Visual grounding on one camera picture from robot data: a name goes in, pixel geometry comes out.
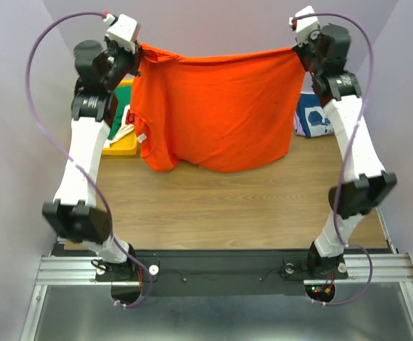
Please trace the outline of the orange t shirt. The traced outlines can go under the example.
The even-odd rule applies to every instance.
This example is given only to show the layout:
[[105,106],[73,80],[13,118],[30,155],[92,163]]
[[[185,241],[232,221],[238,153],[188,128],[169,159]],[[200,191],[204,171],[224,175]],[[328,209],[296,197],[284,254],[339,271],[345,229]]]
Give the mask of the orange t shirt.
[[288,154],[305,75],[291,48],[203,58],[142,50],[130,114],[150,168],[185,161],[236,173]]

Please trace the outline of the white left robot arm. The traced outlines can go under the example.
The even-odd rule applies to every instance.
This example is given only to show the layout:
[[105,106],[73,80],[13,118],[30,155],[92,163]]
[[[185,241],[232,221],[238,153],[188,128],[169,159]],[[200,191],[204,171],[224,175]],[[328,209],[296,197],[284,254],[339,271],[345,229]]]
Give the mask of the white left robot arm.
[[73,53],[78,79],[70,107],[71,159],[42,214],[59,237],[96,253],[92,265],[103,281],[129,281],[138,273],[134,248],[114,236],[111,214],[97,207],[95,186],[118,107],[114,91],[134,71],[134,54],[110,40],[85,40]]

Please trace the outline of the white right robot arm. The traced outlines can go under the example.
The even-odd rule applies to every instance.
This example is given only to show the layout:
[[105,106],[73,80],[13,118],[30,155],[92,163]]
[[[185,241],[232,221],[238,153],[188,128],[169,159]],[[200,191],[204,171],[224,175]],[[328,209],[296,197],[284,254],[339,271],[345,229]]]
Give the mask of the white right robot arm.
[[312,278],[345,272],[343,252],[353,230],[397,183],[378,158],[362,114],[363,95],[345,68],[351,37],[342,26],[322,26],[315,17],[295,20],[294,52],[310,74],[314,94],[332,124],[343,160],[339,184],[328,193],[331,213],[312,242],[306,271]]

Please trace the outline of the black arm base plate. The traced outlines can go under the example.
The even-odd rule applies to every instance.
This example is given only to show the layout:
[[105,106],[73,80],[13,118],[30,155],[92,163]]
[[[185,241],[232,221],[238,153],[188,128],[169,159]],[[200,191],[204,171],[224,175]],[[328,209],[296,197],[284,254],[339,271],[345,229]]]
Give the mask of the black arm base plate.
[[94,259],[96,281],[113,298],[311,294],[332,299],[334,281],[347,279],[342,255],[320,259],[307,249],[138,251],[136,264]]

